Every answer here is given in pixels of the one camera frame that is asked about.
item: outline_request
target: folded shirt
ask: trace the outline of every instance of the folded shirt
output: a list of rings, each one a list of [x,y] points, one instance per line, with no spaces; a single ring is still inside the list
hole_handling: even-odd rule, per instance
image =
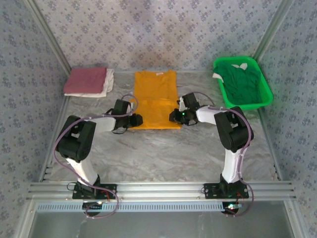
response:
[[[101,93],[105,78],[105,67],[73,68],[64,85],[64,93]]]
[[[102,98],[107,95],[113,88],[113,68],[108,68],[106,72],[106,78],[101,93],[65,93],[65,96],[84,97],[84,98]]]

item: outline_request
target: clothing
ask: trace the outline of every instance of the clothing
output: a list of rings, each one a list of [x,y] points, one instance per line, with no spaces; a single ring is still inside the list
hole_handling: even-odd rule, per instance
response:
[[[84,98],[102,98],[107,95],[113,88],[113,73],[114,69],[108,68],[106,73],[105,82],[103,85],[103,90],[101,93],[65,93],[65,96],[73,96],[73,97],[84,97]]]
[[[169,114],[178,108],[175,71],[136,72],[134,96],[139,101],[135,113],[142,116],[143,124],[131,129],[181,128],[181,125],[169,121]]]
[[[241,66],[221,62],[213,70],[221,76],[228,100],[236,105],[261,103],[258,88],[261,72],[245,64]]]
[[[105,67],[73,68],[64,86],[64,93],[101,93],[105,78]]]

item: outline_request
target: green laundry basket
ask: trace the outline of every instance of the green laundry basket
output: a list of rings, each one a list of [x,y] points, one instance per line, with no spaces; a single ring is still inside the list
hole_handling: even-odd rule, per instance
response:
[[[229,64],[237,64],[237,65],[241,65],[242,63],[247,63],[248,67],[253,67],[261,72],[258,63],[253,58],[251,58],[249,56],[221,57],[221,58],[218,58],[214,61],[213,67],[214,68],[217,67],[217,65],[220,62],[226,62]],[[261,100],[262,100],[261,103],[243,104],[243,105],[233,104],[228,100],[226,91],[223,87],[223,83],[220,79],[218,79],[218,83],[219,83],[220,90],[221,90],[221,93],[222,93],[222,96],[224,99],[224,103],[226,104],[227,108],[239,106],[242,110],[255,110],[255,109],[258,109],[260,107],[267,106],[273,102],[273,94],[272,94],[262,72],[261,72],[261,79],[260,79],[259,85],[258,85],[260,95],[261,95]]]

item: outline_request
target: wallpaper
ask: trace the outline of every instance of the wallpaper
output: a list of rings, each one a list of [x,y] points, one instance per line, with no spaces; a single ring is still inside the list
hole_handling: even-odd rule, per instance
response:
[[[13,236],[37,181],[66,75],[21,0],[0,1],[0,237]]]
[[[251,56],[280,0],[36,0],[71,66],[206,69]]]
[[[317,2],[296,0],[261,60],[274,93],[265,109],[284,179],[296,185],[317,238]]]

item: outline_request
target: green cloth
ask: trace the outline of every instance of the green cloth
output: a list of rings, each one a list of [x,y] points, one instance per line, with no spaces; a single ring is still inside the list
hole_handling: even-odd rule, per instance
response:
[[[248,66],[246,70],[221,62],[213,70],[223,79],[228,100],[236,105],[261,103],[258,83],[261,72]]]

